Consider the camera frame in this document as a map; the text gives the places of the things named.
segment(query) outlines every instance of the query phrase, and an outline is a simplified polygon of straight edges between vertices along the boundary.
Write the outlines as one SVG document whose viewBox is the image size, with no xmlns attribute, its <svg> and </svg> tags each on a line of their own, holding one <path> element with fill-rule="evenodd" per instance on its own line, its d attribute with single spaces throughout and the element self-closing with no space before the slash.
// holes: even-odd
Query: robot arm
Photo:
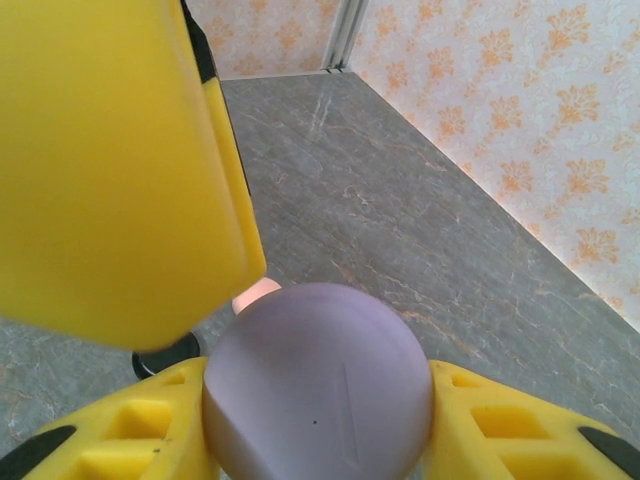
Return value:
<svg viewBox="0 0 640 480">
<path fill-rule="evenodd" d="M 0 312 L 164 347 L 265 270 L 206 38 L 178 0 L 2 11 Z"/>
</svg>

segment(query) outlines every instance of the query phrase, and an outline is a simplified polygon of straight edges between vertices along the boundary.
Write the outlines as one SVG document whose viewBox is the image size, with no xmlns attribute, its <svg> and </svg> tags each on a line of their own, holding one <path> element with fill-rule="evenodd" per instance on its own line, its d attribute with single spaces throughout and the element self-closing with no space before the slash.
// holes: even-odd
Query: marble floor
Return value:
<svg viewBox="0 0 640 480">
<path fill-rule="evenodd" d="M 640 335 L 355 74 L 224 84 L 270 275 L 387 302 L 429 358 L 640 443 Z M 196 329 L 215 347 L 228 307 Z M 0 323 L 0 455 L 135 381 L 130 354 Z"/>
</svg>

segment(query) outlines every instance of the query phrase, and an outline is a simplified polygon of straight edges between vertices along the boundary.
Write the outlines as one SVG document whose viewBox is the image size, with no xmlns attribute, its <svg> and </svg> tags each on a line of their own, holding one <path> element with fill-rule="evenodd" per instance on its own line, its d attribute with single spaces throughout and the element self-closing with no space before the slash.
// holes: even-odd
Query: wall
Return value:
<svg viewBox="0 0 640 480">
<path fill-rule="evenodd" d="M 340 0 L 188 0 L 222 78 L 319 70 Z"/>
<path fill-rule="evenodd" d="M 371 0 L 351 67 L 640 330 L 640 3 Z"/>
</svg>

